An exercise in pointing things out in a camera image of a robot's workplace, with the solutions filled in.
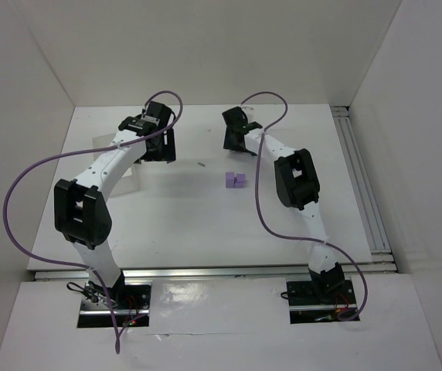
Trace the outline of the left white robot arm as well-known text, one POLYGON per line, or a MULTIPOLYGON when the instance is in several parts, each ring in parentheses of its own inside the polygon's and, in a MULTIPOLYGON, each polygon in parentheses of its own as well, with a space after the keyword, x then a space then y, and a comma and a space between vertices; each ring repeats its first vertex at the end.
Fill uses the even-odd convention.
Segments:
POLYGON ((126 117, 113 137, 111 150, 76 178, 59 180, 54 187, 54 222, 57 231, 76 249, 90 269, 89 285, 120 305, 126 295, 123 271, 115 263, 109 243, 112 219, 107 201, 124 173, 136 162, 173 162, 174 130, 167 129, 175 116, 159 102, 126 117))

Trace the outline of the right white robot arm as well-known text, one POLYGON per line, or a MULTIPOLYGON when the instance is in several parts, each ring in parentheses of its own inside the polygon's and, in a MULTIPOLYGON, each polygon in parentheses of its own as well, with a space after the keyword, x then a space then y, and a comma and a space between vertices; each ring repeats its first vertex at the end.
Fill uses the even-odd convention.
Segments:
POLYGON ((345 275, 328 234, 318 204, 320 183, 308 150, 295 149, 265 134, 262 125, 251 121, 245 110, 233 107, 222 113, 226 125, 223 147, 230 151, 267 155, 273 162, 276 194, 283 206, 296 212, 310 236, 308 242, 309 293, 329 304, 345 283, 345 275))

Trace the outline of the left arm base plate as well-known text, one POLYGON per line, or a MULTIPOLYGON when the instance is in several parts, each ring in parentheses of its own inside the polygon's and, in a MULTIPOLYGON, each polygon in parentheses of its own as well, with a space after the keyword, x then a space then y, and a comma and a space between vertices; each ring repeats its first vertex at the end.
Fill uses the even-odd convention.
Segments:
MULTIPOLYGON (((76 282, 66 284, 66 289, 81 295, 77 328, 112 328, 110 310, 104 293, 89 284, 76 282)), ((117 320, 117 327, 148 327, 150 321, 151 284, 132 284, 124 286, 120 298, 112 298, 111 304, 117 320)))

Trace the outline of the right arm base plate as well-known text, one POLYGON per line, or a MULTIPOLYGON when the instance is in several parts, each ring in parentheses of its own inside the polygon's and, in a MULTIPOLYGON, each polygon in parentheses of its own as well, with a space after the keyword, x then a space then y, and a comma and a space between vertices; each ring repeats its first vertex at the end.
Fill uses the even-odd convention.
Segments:
POLYGON ((280 297, 288 303, 292 325, 339 322, 358 311, 350 280, 323 298, 314 293, 310 281, 288 281, 280 297))

